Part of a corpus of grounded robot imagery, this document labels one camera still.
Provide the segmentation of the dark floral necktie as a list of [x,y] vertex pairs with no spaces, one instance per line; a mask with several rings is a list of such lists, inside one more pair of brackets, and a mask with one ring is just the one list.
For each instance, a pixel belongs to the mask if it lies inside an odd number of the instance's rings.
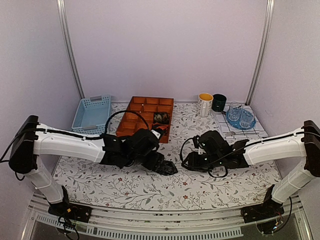
[[178,173],[178,170],[172,161],[164,160],[155,172],[162,176],[172,176]]

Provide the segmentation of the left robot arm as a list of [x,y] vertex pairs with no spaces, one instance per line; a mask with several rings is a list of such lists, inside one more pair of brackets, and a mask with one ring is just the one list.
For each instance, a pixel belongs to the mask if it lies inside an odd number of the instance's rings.
[[158,152],[160,137],[159,132],[145,128],[128,137],[74,133],[48,127],[39,123],[36,115],[30,115],[9,144],[8,164],[14,172],[26,176],[51,207],[70,217],[75,210],[67,190],[42,165],[41,155],[80,158],[118,168],[140,162],[148,170],[159,172],[164,164],[164,156]]

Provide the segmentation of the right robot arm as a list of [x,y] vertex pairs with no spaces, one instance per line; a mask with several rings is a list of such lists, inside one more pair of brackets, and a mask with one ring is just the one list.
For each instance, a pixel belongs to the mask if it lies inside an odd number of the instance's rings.
[[262,218],[269,218],[292,194],[320,176],[320,129],[312,120],[289,133],[261,140],[243,139],[229,144],[218,131],[210,130],[192,141],[197,150],[181,158],[181,165],[191,171],[210,173],[217,167],[239,169],[267,161],[301,158],[286,177],[268,188],[258,208]]

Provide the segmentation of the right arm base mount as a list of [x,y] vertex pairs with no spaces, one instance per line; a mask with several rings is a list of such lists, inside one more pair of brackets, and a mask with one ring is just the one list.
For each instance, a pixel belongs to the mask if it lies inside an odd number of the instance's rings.
[[241,208],[240,214],[245,223],[276,217],[285,212],[283,203],[278,203],[272,200],[272,190],[274,186],[275,185],[273,184],[267,189],[262,203]]

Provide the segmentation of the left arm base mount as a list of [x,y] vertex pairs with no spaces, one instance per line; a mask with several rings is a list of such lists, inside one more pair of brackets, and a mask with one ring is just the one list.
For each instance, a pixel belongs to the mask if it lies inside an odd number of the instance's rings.
[[92,208],[80,204],[70,203],[66,188],[62,186],[62,202],[49,203],[48,213],[55,216],[67,217],[70,220],[88,223],[91,217]]

